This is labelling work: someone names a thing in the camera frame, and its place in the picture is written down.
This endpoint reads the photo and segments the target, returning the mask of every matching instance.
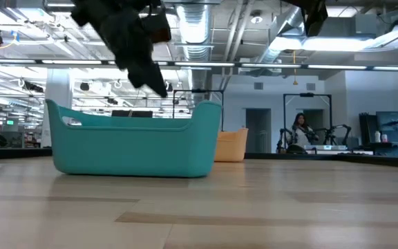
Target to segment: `ceiling duct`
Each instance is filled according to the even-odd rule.
[[[198,46],[206,44],[210,39],[211,7],[205,4],[181,4],[176,6],[179,16],[180,34],[182,43],[194,46],[183,46],[184,56],[187,61],[209,61],[210,47]],[[204,89],[207,78],[211,77],[210,71],[188,71],[190,89]],[[193,95],[194,102],[203,100],[204,95]]]
[[[274,40],[280,35],[303,36],[305,35],[305,24],[303,23],[302,12],[299,7],[293,6],[287,12],[274,18],[269,28],[269,39],[271,44],[263,54],[254,59],[253,62],[272,64],[281,54],[280,47],[275,46]],[[239,75],[251,75],[253,77],[279,75],[280,69],[255,69],[252,71],[239,71]]]

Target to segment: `woman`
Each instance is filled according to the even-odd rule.
[[[313,140],[318,140],[319,137],[314,134],[311,127],[307,124],[305,115],[298,113],[294,124],[292,126],[292,135],[288,138],[289,145],[298,145],[305,149],[306,145],[311,145]]]

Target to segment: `exposed ceiling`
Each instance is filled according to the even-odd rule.
[[[53,1],[53,3],[67,3],[67,1]],[[230,27],[236,18],[243,20],[243,15],[235,17],[237,0],[224,0],[221,4],[211,6],[212,24],[211,41],[207,46],[211,49],[212,61],[223,61],[227,46]],[[338,0],[327,1],[328,14],[331,17],[352,17],[358,12],[385,14],[398,10],[398,1],[375,1],[375,0]],[[269,46],[269,29],[273,18],[284,13],[290,5],[277,0],[258,0],[255,1],[252,10],[261,10],[262,21],[253,24],[248,21],[242,35],[241,45],[236,51],[236,59],[253,58],[262,54]],[[37,13],[24,13],[25,16],[13,13],[5,15],[0,12],[0,30],[4,49],[0,49],[0,58],[29,58],[29,59],[114,59],[113,54],[105,47],[97,33],[89,26],[82,28],[71,19],[69,12],[60,12],[59,8],[53,8],[54,12],[44,15]],[[178,17],[167,15],[171,26],[173,39],[168,44],[155,45],[154,60],[183,60],[184,43],[180,35],[180,25]],[[353,52],[326,52],[297,50],[295,54],[282,52],[279,57],[283,63],[311,63],[311,64],[375,64],[398,65],[398,51],[370,53]],[[136,91],[126,78],[126,73],[117,69],[91,69],[74,68],[72,69],[75,78],[75,95],[111,95],[125,96],[129,99],[120,101],[120,107],[147,107],[147,108],[167,108],[163,113],[170,113],[170,100],[156,100],[157,96],[148,89]],[[163,71],[164,79],[172,83],[174,89],[190,89],[188,81],[188,70],[166,70]],[[317,75],[323,80],[332,71],[302,70],[298,75]],[[282,70],[281,75],[287,77],[293,75],[294,70]],[[27,95],[29,92],[23,90],[19,85],[19,79],[23,78],[38,86],[45,88],[47,70],[45,68],[15,68],[0,66],[0,94]],[[81,91],[79,85],[82,82],[91,84],[90,91]],[[5,98],[8,103],[0,101],[0,105],[13,105],[18,109],[29,109],[31,107],[44,107],[43,97],[38,98]],[[115,106],[108,104],[106,100],[75,99],[75,108],[91,106],[93,108],[85,111],[96,111],[98,109],[114,109]],[[177,109],[188,109],[189,98],[181,100]]]

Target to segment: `light wood surface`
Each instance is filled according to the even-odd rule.
[[[206,178],[130,178],[0,160],[6,248],[398,249],[398,168],[246,160]]]

